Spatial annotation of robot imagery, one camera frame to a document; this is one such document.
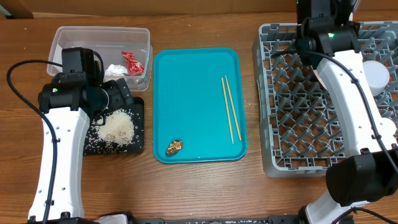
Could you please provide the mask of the white tissue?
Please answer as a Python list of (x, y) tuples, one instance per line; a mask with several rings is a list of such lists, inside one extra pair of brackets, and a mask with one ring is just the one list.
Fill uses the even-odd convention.
[(117, 80), (119, 76), (128, 76), (128, 70), (122, 65), (111, 64), (104, 72), (104, 82)]

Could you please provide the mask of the red strawberry candy wrapper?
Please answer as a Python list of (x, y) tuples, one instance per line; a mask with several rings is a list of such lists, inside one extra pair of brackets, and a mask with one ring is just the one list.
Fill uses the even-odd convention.
[(125, 59), (129, 76), (141, 76), (144, 74), (145, 67), (135, 59), (134, 53), (122, 51), (121, 54)]

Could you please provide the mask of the grey white bowl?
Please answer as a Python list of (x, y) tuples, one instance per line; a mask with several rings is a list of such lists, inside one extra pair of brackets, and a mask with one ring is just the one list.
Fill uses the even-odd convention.
[(390, 74), (385, 65), (375, 60), (363, 63), (364, 73), (373, 96), (382, 93), (389, 83)]

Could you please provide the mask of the brown food scrap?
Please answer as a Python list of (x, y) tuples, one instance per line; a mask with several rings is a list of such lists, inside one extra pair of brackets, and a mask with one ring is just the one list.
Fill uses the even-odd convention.
[(171, 142), (165, 152), (167, 156), (172, 156), (178, 153), (183, 148), (183, 142), (181, 140), (175, 140)]

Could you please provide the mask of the wooden chopstick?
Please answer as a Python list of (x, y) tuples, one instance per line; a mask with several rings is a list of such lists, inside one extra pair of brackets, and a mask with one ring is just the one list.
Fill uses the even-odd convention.
[(222, 88), (223, 88), (223, 95), (224, 95), (224, 102), (225, 102), (225, 107), (226, 107), (226, 114), (227, 114), (227, 119), (228, 119), (228, 126), (229, 126), (229, 132), (231, 136), (231, 142), (234, 144), (234, 136), (233, 136), (233, 130), (232, 130), (232, 125), (231, 125), (231, 117), (229, 113), (229, 104), (228, 104), (228, 99), (226, 96), (226, 88), (224, 84), (224, 78), (221, 77), (221, 83), (222, 83)]
[(233, 97), (232, 97), (232, 93), (231, 93), (231, 89), (230, 89), (230, 85), (229, 85), (229, 81), (228, 81), (228, 77), (227, 76), (225, 76), (225, 80), (226, 80), (226, 86), (227, 86), (228, 93), (229, 93), (231, 107), (232, 107), (232, 110), (233, 110), (233, 115), (234, 115), (234, 120), (235, 120), (235, 124), (236, 124), (236, 129), (237, 129), (237, 132), (238, 132), (238, 138), (239, 138), (240, 141), (242, 141), (241, 131), (240, 131), (239, 123), (238, 123), (238, 118), (236, 116), (236, 110), (235, 110), (235, 106), (234, 106), (234, 101), (233, 101)]

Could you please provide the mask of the cream white cup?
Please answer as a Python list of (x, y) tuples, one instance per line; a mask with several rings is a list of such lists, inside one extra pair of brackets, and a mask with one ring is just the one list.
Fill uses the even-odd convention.
[(381, 118), (380, 125), (382, 128), (382, 137), (395, 139), (397, 126), (393, 120), (389, 118)]

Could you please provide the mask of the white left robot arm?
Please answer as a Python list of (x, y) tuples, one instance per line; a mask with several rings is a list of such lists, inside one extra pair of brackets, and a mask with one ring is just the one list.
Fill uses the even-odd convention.
[(91, 121), (134, 102), (124, 79), (104, 81), (103, 61), (91, 49), (63, 49), (61, 68), (38, 97), (44, 146), (29, 223), (83, 219), (81, 169)]

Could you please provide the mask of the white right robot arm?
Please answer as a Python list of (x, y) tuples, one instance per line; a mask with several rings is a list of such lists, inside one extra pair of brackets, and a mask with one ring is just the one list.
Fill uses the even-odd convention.
[(302, 210), (306, 223), (338, 223), (397, 190), (396, 125), (381, 116), (366, 79), (356, 1), (297, 1), (296, 48), (324, 82), (346, 159), (326, 171), (327, 189)]

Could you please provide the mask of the clear plastic waste bin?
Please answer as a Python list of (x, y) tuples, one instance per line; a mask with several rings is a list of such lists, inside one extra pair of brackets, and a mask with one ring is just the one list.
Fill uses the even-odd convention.
[(105, 68), (110, 65), (126, 67), (123, 52), (133, 53), (134, 59), (144, 66), (143, 74), (124, 78), (131, 91), (146, 91), (152, 73), (152, 46), (150, 31), (137, 27), (61, 26), (53, 38), (49, 60), (62, 62), (62, 50), (83, 47), (98, 52)]

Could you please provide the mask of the grey dishwasher rack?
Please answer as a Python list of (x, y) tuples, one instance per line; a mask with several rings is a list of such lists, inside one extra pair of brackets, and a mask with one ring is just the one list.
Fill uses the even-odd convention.
[(296, 54), (294, 23), (263, 24), (254, 41), (262, 163), (270, 177), (318, 177), (345, 158), (330, 96)]

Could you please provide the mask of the teal serving tray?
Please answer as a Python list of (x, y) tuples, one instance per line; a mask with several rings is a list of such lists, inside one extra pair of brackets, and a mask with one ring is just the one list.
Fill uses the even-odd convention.
[[(242, 141), (226, 86), (228, 77)], [(234, 136), (231, 142), (221, 77)], [(238, 54), (231, 48), (164, 50), (155, 56), (153, 74), (153, 152), (163, 163), (236, 161), (248, 149)], [(169, 144), (183, 142), (172, 156)]]

